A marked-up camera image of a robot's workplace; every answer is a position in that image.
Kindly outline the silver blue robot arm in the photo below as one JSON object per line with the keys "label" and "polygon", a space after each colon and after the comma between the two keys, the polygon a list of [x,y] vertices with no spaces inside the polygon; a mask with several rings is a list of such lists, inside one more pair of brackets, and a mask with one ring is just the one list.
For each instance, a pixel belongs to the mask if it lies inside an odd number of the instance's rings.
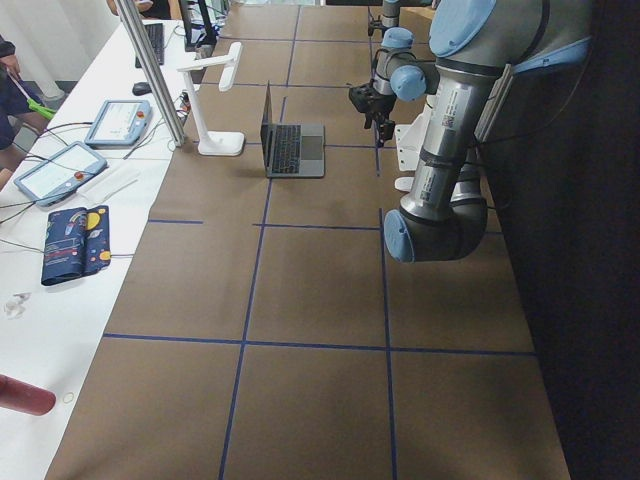
{"label": "silver blue robot arm", "polygon": [[400,0],[383,0],[381,25],[385,28],[397,27],[399,25],[400,9]]}
{"label": "silver blue robot arm", "polygon": [[487,223],[480,175],[468,164],[474,132],[496,81],[581,62],[591,41],[590,1],[443,1],[429,30],[435,58],[412,52],[411,31],[391,22],[400,4],[386,1],[378,28],[382,43],[371,79],[349,91],[365,125],[384,143],[395,124],[396,100],[433,98],[418,142],[410,191],[384,220],[389,254],[399,262],[448,261],[469,255]]}

